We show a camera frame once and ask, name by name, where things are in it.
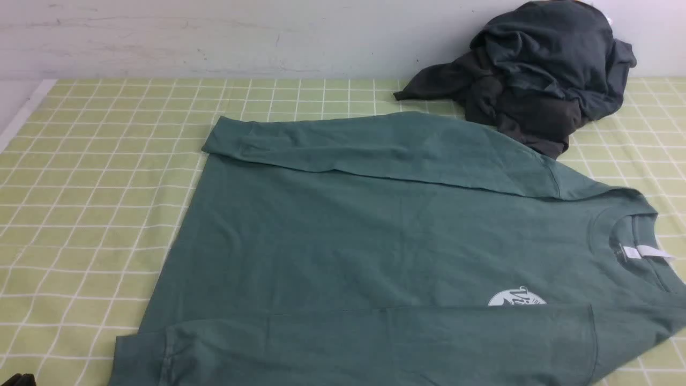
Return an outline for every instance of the wall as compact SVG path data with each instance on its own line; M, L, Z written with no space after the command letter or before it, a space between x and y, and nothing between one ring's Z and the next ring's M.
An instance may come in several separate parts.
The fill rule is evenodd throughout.
M3 0L0 79L406 78L522 0ZM686 76L686 1L597 0L634 76Z

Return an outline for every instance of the green checkered tablecloth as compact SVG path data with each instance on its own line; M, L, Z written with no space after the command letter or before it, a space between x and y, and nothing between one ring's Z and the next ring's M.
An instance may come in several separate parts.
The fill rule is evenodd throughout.
M220 115L290 121L425 111L398 80L61 80L0 154L0 382L105 385L136 331ZM632 79L620 112L579 130L563 163L641 190L686 277L686 79ZM601 385L686 385L686 331Z

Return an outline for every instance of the white logo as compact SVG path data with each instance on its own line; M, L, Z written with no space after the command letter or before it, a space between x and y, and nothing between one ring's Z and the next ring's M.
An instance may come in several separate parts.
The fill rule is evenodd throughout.
M489 306L522 306L526 304L545 304L545 300L521 286L518 289L498 292L488 301Z

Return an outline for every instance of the white tag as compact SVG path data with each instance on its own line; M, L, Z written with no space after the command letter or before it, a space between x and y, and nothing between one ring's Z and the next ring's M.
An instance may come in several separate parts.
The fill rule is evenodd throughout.
M660 249L653 248L649 245L638 245L638 246L636 246L635 250L638 251L638 253L640 253L641 256L657 256L657 257L663 258L667 261L674 260L674 256L672 256L672 255L668 254L667 252L662 251Z
M624 254L630 259L642 259L643 257L638 252L638 249L632 247L622 247L624 248Z

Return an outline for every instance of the black object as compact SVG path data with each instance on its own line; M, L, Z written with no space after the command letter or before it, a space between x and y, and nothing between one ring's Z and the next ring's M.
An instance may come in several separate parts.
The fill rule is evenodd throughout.
M36 386L36 379L33 374L15 374L6 380L2 386Z
M557 158L569 135L624 101L631 45L607 18L569 0L530 1L489 21L471 51L421 70L397 100L451 98L468 121Z

